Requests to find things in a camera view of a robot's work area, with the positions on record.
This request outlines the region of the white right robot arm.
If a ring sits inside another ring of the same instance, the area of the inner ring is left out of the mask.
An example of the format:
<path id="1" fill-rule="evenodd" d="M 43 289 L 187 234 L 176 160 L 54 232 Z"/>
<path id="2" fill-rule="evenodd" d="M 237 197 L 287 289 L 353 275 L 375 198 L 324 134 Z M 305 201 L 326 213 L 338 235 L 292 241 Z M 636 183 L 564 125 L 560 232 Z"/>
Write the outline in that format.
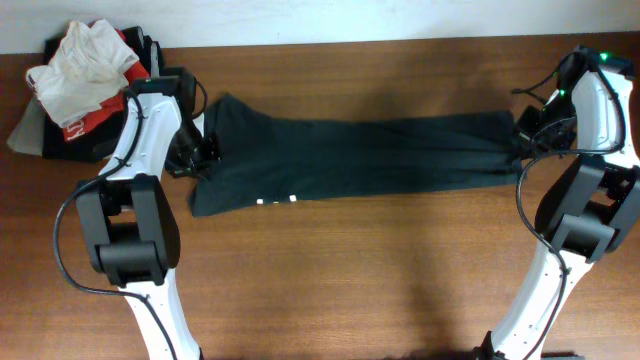
<path id="1" fill-rule="evenodd" d="M 500 323 L 475 348 L 476 359 L 540 359 L 546 337 L 578 282 L 615 251 L 639 219 L 639 157 L 631 137 L 629 65 L 602 54 L 566 79 L 553 101 L 576 114 L 574 161 L 525 223 L 537 238 L 533 262 Z"/>

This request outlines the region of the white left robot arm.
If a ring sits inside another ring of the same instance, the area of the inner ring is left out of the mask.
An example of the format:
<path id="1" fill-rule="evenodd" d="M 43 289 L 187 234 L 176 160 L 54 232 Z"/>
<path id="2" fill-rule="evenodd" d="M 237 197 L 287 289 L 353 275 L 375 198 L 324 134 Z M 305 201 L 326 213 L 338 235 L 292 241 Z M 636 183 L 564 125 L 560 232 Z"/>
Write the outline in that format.
<path id="1" fill-rule="evenodd" d="M 177 287 L 178 224 L 161 185 L 164 170 L 193 174 L 202 141 L 196 95 L 160 90 L 127 94 L 126 119 L 99 175 L 71 195 L 94 271 L 125 299 L 152 359 L 200 359 Z"/>

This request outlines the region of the black Nike t-shirt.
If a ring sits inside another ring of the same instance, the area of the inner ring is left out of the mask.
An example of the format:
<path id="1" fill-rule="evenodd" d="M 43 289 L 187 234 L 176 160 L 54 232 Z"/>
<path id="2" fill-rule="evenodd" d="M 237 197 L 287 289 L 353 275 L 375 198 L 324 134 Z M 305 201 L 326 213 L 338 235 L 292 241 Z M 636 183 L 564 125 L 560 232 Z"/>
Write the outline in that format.
<path id="1" fill-rule="evenodd" d="M 347 122 L 276 118 L 227 94 L 204 115 L 219 157 L 193 216 L 300 200 L 513 185 L 522 171 L 508 111 Z"/>

